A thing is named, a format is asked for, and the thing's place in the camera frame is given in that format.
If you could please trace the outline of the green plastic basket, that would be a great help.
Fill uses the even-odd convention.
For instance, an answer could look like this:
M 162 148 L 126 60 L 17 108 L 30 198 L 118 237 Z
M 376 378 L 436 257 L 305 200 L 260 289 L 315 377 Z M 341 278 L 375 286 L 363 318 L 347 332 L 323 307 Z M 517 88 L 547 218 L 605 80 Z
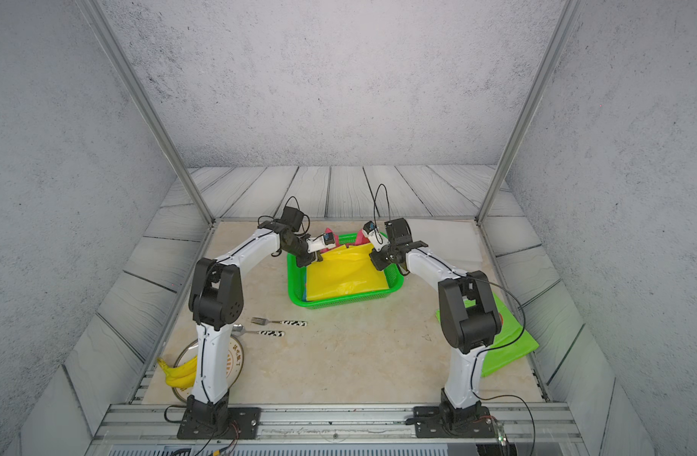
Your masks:
M 296 266 L 295 257 L 287 255 L 288 262 L 288 293 L 293 304 L 308 308 L 319 309 L 336 305 L 343 305 L 359 301 L 371 299 L 385 298 L 386 296 L 395 293 L 403 287 L 405 280 L 395 265 L 390 265 L 383 272 L 386 274 L 389 289 L 381 292 L 356 294 L 354 296 L 344 296 L 343 298 L 333 298 L 319 301 L 306 301 L 305 285 L 306 285 L 306 267 L 299 268 Z

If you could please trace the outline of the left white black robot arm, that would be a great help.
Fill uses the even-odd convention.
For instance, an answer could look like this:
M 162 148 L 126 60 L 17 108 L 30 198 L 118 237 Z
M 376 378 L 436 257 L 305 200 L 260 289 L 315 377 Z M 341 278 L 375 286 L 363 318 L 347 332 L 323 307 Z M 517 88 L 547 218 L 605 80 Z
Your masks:
M 301 238 L 291 225 L 269 220 L 228 253 L 214 260 L 202 258 L 196 264 L 189 300 L 198 331 L 198 367 L 191 403 L 214 407 L 228 395 L 227 361 L 232 326 L 245 303 L 243 277 L 278 251 L 293 255 L 305 267 L 318 260 L 321 251 L 335 246 L 332 234 Z

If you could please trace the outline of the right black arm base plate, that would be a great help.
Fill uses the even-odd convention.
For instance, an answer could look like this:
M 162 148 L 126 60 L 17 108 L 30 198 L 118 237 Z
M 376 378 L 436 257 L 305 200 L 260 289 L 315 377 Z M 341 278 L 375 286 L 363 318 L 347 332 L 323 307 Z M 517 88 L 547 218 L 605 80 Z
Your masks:
M 496 438 L 494 419 L 480 401 L 463 409 L 446 401 L 415 407 L 405 425 L 414 428 L 417 438 Z

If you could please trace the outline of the yellow raincoat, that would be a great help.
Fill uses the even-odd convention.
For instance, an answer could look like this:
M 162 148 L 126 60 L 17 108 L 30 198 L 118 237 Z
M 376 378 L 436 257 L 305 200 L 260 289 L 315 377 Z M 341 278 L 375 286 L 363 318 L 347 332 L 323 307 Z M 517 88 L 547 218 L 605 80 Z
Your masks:
M 341 246 L 306 268 L 306 301 L 319 301 L 388 290 L 386 274 L 378 271 L 369 254 L 370 243 Z

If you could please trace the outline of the pink bunny raincoat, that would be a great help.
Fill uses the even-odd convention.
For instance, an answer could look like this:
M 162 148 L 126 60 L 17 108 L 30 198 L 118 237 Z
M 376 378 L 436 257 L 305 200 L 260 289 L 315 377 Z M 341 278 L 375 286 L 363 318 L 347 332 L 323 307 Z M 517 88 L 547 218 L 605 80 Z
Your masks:
M 370 243 L 369 239 L 362 232 L 338 235 L 335 234 L 330 228 L 326 228 L 324 234 L 332 235 L 335 245 L 333 247 L 327 247 L 321 250 L 321 254 L 325 254 L 331 250 L 341 248 L 343 246 L 353 247 Z

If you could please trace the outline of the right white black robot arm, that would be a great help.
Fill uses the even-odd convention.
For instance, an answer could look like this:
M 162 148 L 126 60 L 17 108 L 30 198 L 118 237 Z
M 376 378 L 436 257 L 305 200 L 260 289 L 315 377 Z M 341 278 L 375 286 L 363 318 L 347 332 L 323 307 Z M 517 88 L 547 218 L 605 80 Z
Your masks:
M 480 401 L 481 367 L 502 329 L 492 284 L 485 273 L 464 271 L 436 256 L 425 242 L 415 241 L 404 218 L 389 220 L 384 227 L 381 233 L 370 220 L 362 229 L 373 246 L 371 263 L 380 272 L 394 264 L 436 290 L 441 330 L 453 349 L 443 406 L 452 414 L 468 414 Z

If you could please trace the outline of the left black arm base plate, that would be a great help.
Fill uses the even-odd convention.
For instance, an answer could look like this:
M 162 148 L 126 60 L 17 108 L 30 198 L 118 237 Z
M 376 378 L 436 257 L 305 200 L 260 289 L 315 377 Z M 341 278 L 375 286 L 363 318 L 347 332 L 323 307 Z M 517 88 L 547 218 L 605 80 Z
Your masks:
M 177 440 L 254 440 L 261 412 L 257 407 L 232 407 L 227 397 L 205 404 L 190 396 Z

